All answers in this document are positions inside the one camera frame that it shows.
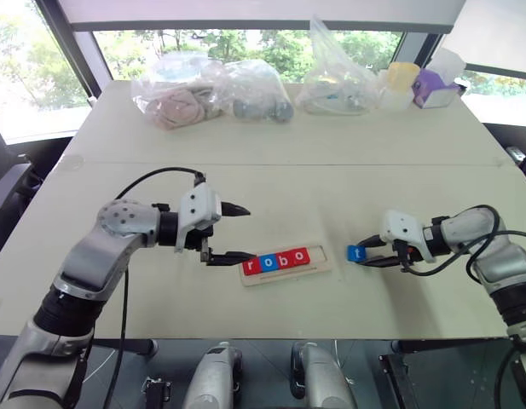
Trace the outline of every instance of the wire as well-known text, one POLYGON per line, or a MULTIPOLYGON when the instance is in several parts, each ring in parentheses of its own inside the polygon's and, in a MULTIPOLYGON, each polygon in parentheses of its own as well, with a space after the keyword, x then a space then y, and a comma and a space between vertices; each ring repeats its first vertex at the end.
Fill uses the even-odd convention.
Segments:
POLYGON ((511 348, 503 357, 500 367, 498 368, 497 373, 495 374, 494 382, 494 408, 501 409, 501 381, 503 381, 503 374, 507 368, 507 363, 511 359, 512 355, 515 353, 515 349, 511 348))
POLYGON ((98 372, 111 359, 115 352, 117 352, 117 350, 113 349, 111 351, 111 354, 109 354, 109 356, 100 364, 100 366, 98 366, 94 371, 92 371, 92 373, 88 377, 86 377, 83 380, 83 383, 88 382, 88 380, 91 379, 95 375, 95 373, 98 372))
POLYGON ((437 274, 437 273, 441 272, 442 270, 444 270, 446 267, 448 267, 450 264, 452 264, 453 262, 458 260, 465 253, 467 253, 469 251, 469 249, 473 245, 477 245, 478 243, 480 243, 481 241, 483 241, 485 239, 488 239, 489 237, 493 238, 495 236, 503 236, 503 235, 513 235, 513 236, 526 237, 526 232, 520 232, 520 231, 517 231, 517 230, 501 230, 501 231, 495 232, 495 233, 484 234, 483 236, 481 236, 481 237, 479 237, 477 239, 474 239, 473 241, 471 241, 470 243, 468 243, 467 245, 462 247, 462 249, 460 251, 458 251, 456 254, 451 256, 448 260, 444 261, 442 264, 440 264, 439 266, 433 268, 432 270, 429 270, 429 271, 417 271, 417 270, 414 270, 413 268, 411 268, 408 265, 408 261, 406 261, 406 260, 401 260, 402 269, 403 269, 403 271, 406 271, 406 272, 414 274, 414 275, 418 275, 420 277, 427 277, 427 276, 430 276, 430 275, 433 275, 433 274, 437 274))
POLYGON ((90 337, 89 344, 86 347, 86 350, 84 351, 83 360, 86 360, 88 362, 90 357, 90 352, 92 352, 92 345, 94 344, 94 333, 95 333, 95 325, 92 331, 92 337, 90 337))
MULTIPOLYGON (((146 173, 145 175, 140 176, 137 179, 135 179, 130 185, 125 187, 123 191, 117 195, 115 200, 122 199, 130 190, 132 190, 134 187, 139 185, 142 181, 145 181, 151 176, 158 175, 159 173, 164 173, 164 172, 192 173, 194 175, 194 185, 197 185, 198 183, 205 181, 204 174, 198 170, 177 167, 177 166, 160 168, 160 169, 153 170, 149 173, 146 173)), ((115 361, 115 367, 113 368, 113 376, 111 377, 111 382, 109 383, 109 387, 107 388, 107 394, 106 394, 105 402, 103 404, 103 409, 108 409, 109 405, 111 405, 111 398, 113 397, 113 392, 115 390, 115 386, 117 385, 118 373, 120 372, 120 364, 122 363, 123 355, 124 355, 124 339, 126 338, 126 320, 128 316, 128 282, 129 282, 129 275, 128 275, 128 268, 126 268, 126 270, 124 271, 123 317, 122 317, 122 323, 120 327, 120 339, 118 340, 117 360, 115 361)))
POLYGON ((107 395, 103 404, 103 409, 108 409, 108 407, 111 405, 111 398, 113 397, 113 392, 115 391, 115 386, 117 385, 118 373, 120 372, 120 364, 123 361, 126 318, 128 316, 128 279, 128 268, 126 268, 124 271, 123 319, 120 328, 120 339, 118 340, 118 354, 117 360, 115 361, 115 368, 113 369, 113 376, 111 377, 109 388, 107 388, 107 395))
POLYGON ((201 180, 201 181, 203 181, 205 179, 204 178, 204 174, 202 172, 199 172, 199 171, 194 170, 194 169, 182 168, 182 167, 177 167, 177 166, 171 166, 171 167, 167 167, 167 168, 160 168, 160 169, 153 170, 152 172, 146 173, 145 175, 135 179, 130 185, 125 187, 124 190, 121 193, 119 193, 115 199, 122 199, 130 190, 132 190, 132 188, 134 188, 135 186, 140 184, 142 181, 146 180, 147 178, 149 178, 151 176, 157 175, 159 173, 174 172, 174 171, 175 172, 192 173, 193 175, 196 176, 196 178, 198 180, 201 180))
POLYGON ((492 213, 492 216, 494 216, 494 225, 492 226, 492 231, 490 232, 489 237, 486 239, 484 244, 481 245, 481 247, 475 251, 471 257, 469 257, 469 260, 467 260, 467 264, 465 265, 465 271, 467 272, 469 278, 476 283, 481 284, 481 280, 479 280, 477 277, 475 277, 475 274, 473 274, 471 265, 476 261, 477 257, 479 257, 481 253, 488 248, 490 243, 492 243, 498 228, 500 228, 500 214, 496 209, 494 209, 492 206, 488 206, 487 204, 480 204, 479 206, 475 206, 472 209, 488 209, 492 213))
POLYGON ((340 364, 340 359, 338 358, 338 340, 334 340, 334 356, 337 359, 337 364, 340 368, 342 368, 342 365, 340 364))

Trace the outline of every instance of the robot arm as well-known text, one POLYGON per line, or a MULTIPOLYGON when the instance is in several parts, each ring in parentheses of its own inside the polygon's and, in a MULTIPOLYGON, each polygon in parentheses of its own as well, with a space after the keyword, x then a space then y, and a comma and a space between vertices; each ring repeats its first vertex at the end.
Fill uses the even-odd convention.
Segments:
POLYGON ((509 240, 497 212, 486 205, 477 206, 454 217, 436 217, 431 226, 426 227, 410 215, 388 210, 379 235, 359 243, 365 247, 386 244, 393 245, 397 256, 376 256, 361 264, 373 267, 402 265, 403 271, 424 276, 442 271, 451 262, 426 273, 409 266, 422 260, 435 262, 436 256, 450 252, 456 256, 466 252, 472 254, 472 268, 478 281, 494 300, 507 324, 507 335, 521 352, 520 360, 513 365, 513 374, 526 403, 526 250, 509 240))
POLYGON ((95 226, 67 255, 41 307, 28 320, 0 369, 0 409, 74 407, 86 372, 95 321, 131 255, 142 247, 200 251, 207 265, 234 265, 254 256, 208 247, 222 216, 249 215, 221 202, 205 181, 181 199, 179 211, 131 199, 106 204, 95 226))

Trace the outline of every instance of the tree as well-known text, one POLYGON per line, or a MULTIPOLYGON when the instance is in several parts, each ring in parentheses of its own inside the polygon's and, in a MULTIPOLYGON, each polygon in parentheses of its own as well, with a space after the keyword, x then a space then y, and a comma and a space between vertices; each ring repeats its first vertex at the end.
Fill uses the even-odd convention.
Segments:
POLYGON ((526 95, 526 79, 503 77, 474 71, 464 71, 461 77, 471 83, 467 94, 526 95))
POLYGON ((246 31, 217 30, 208 32, 202 43, 210 46, 208 56, 222 62, 244 60, 248 56, 246 31))
POLYGON ((149 34, 131 31, 98 32, 97 39, 114 79, 139 77, 146 65, 147 52, 153 47, 149 34))
POLYGON ((18 19, 0 16, 0 81, 22 84, 32 103, 42 107, 32 87, 25 80, 26 67, 18 59, 18 55, 26 47, 20 38, 19 31, 20 21, 18 19))
POLYGON ((29 82, 37 90, 40 107, 54 109, 86 105, 86 93, 72 68, 47 38, 43 36, 36 40, 27 56, 27 60, 33 63, 29 82))
POLYGON ((273 66, 283 81, 301 82, 312 67, 314 59, 305 31, 263 30, 259 44, 262 50, 254 56, 273 66))
POLYGON ((46 26, 29 25, 19 16, 0 16, 0 85, 5 84, 9 89, 19 85, 25 91, 21 98, 38 109, 86 104, 86 94, 46 26))
MULTIPOLYGON (((162 53, 162 48, 160 43, 157 43, 154 39, 156 31, 155 30, 134 30, 135 38, 140 40, 147 48, 152 48, 157 57, 160 57, 162 53)), ((107 35, 112 37, 113 33, 104 33, 100 32, 99 36, 107 35)))
POLYGON ((401 38, 395 32, 338 32, 336 37, 354 62, 375 73, 388 67, 401 38))
POLYGON ((168 45, 162 48, 162 54, 170 53, 172 51, 204 51, 204 48, 195 44, 194 42, 188 42, 195 37, 205 37, 206 30, 168 30, 169 35, 173 38, 173 45, 168 45))

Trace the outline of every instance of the table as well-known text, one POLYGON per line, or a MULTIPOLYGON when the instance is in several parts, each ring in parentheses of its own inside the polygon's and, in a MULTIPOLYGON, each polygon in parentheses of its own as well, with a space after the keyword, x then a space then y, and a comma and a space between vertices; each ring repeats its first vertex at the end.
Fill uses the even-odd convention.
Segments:
MULTIPOLYGON (((68 250, 99 208, 140 174, 165 164, 64 161, 48 176, 0 255, 0 334, 17 334, 38 307, 68 250)), ((130 263, 127 337, 459 338, 499 337, 505 325, 466 259, 418 278, 397 268, 345 261, 345 246, 377 233, 392 207, 429 222, 480 203, 526 230, 526 180, 512 166, 191 164, 223 200, 252 215, 220 221, 216 251, 321 243, 328 273, 244 287, 238 268, 208 268, 198 253, 141 249, 130 263)), ((163 174, 132 198, 177 203, 189 176, 163 174)), ((96 327, 117 337, 121 285, 96 327)))
MULTIPOLYGON (((108 200, 147 171, 182 164, 252 212, 216 225, 216 252, 319 243, 332 270, 247 288, 238 268, 206 267, 198 253, 142 249, 130 263, 127 337, 505 335, 491 299, 466 277, 465 260, 429 278, 345 260, 346 245, 377 233, 389 208, 429 222, 488 203, 509 228, 526 230, 525 178, 460 100, 357 118, 297 112, 283 126, 223 117, 166 133, 144 121, 129 92, 127 82, 107 87, 3 248, 0 334, 20 331, 108 200)), ((164 174, 130 196, 173 208, 191 186, 188 176, 164 174)), ((98 337, 119 334, 120 288, 98 337)))
MULTIPOLYGON (((294 96, 298 86, 289 90, 294 96)), ((282 125, 220 117, 171 133, 147 126, 125 81, 107 86, 66 153, 104 163, 513 166, 460 99, 446 109, 412 104, 354 118, 296 111, 282 125)))

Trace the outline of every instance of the plastic bag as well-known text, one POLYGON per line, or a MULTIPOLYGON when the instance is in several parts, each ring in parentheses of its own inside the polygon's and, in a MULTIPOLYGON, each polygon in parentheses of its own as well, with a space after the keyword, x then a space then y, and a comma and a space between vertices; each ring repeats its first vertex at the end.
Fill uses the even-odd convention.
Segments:
POLYGON ((225 112, 243 120, 289 122, 294 110, 280 74, 263 60, 230 62, 224 66, 214 101, 225 112))
POLYGON ((376 76, 353 62, 317 17, 310 20, 313 69, 304 77, 298 107, 309 113, 359 115, 374 109, 376 76))
POLYGON ((206 54, 170 53, 132 81, 132 100, 164 130, 196 124, 221 113, 213 90, 222 72, 223 64, 206 54))

